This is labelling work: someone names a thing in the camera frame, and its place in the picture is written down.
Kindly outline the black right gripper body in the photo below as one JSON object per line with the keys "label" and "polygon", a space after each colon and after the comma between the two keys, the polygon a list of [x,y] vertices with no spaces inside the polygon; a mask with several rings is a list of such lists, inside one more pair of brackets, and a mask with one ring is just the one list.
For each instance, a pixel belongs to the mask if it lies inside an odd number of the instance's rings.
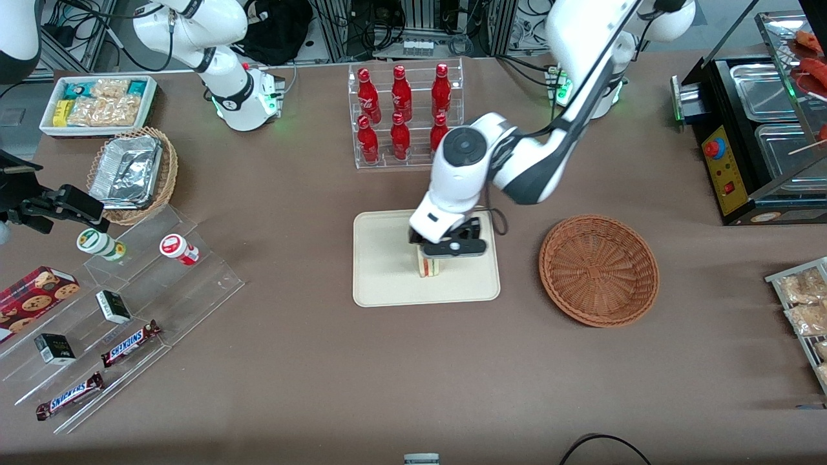
{"label": "black right gripper body", "polygon": [[17,209],[25,200],[38,197],[45,188],[38,182],[36,172],[43,167],[23,161],[1,150],[1,221],[9,220],[8,213]]}

